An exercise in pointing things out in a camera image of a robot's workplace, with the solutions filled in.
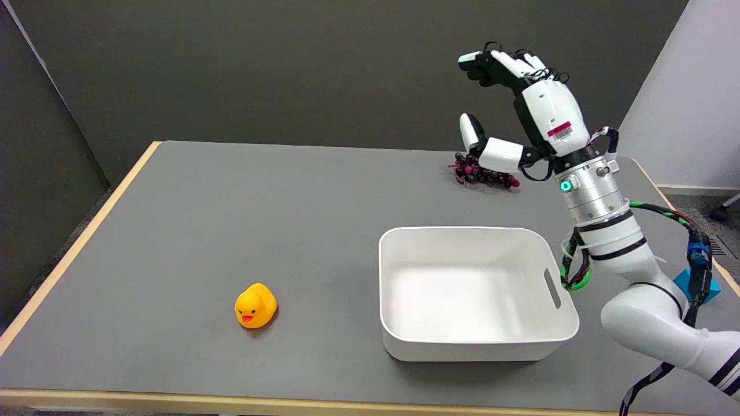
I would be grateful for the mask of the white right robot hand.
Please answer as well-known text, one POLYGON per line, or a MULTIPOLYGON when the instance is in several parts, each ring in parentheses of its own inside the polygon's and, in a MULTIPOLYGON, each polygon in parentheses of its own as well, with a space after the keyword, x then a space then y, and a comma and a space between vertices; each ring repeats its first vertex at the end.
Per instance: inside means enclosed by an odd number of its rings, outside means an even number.
POLYGON ((479 120, 460 116, 462 142, 479 166, 501 173, 524 171, 541 160, 549 174, 560 174, 600 157, 581 109, 569 90, 569 74, 547 66, 531 50, 507 52, 500 46, 461 55, 459 68, 483 87, 513 92, 516 116, 529 146, 492 137, 479 120))

